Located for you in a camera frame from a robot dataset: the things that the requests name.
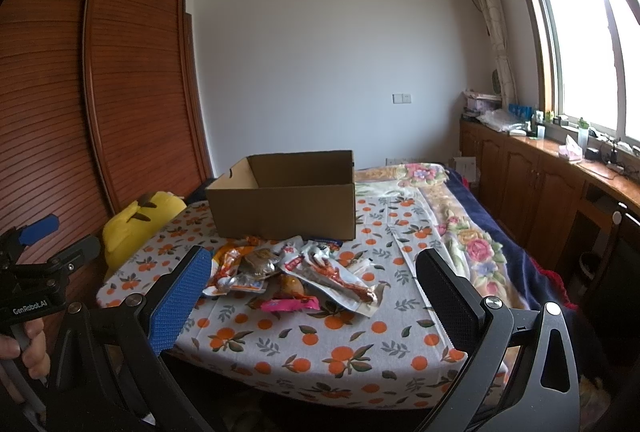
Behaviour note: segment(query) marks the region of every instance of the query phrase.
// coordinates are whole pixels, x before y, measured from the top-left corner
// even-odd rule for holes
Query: beige curtain
[[[491,44],[494,50],[495,65],[500,77],[502,91],[502,107],[516,104],[518,96],[513,81],[513,73],[507,55],[507,27],[504,23],[504,13],[500,0],[478,0],[484,15],[484,22],[489,29]]]

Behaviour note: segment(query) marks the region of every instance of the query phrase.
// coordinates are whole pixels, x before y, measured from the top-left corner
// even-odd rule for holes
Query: wardrobe
[[[49,213],[44,262],[146,192],[187,196],[211,176],[185,0],[0,5],[0,233]],[[67,298],[90,302],[96,259]],[[50,317],[52,344],[60,316]]]

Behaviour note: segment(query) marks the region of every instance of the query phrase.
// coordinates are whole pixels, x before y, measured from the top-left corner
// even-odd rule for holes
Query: screw
[[[124,303],[130,307],[139,306],[141,302],[142,302],[142,295],[140,295],[140,293],[132,293],[132,295],[129,295],[124,300]]]
[[[502,307],[502,300],[493,296],[485,298],[484,303],[491,309],[500,309]]]
[[[78,313],[81,309],[82,309],[81,302],[72,302],[71,304],[69,304],[69,307],[66,308],[66,312],[74,314],[74,313]]]
[[[558,316],[561,311],[560,311],[560,306],[558,304],[556,304],[555,302],[547,302],[545,304],[545,309],[551,313],[552,315]]]

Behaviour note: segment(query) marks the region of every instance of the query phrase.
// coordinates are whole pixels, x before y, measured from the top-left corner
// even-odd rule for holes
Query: white wall
[[[538,64],[526,0],[501,0],[518,103],[538,107]]]
[[[353,149],[444,161],[465,88],[494,69],[471,0],[195,0],[198,82],[218,173],[245,155]],[[411,93],[412,104],[392,104]]]

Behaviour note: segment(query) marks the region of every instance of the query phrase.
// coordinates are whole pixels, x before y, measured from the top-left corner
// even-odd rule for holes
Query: window
[[[640,26],[625,0],[531,0],[546,109],[640,140]]]

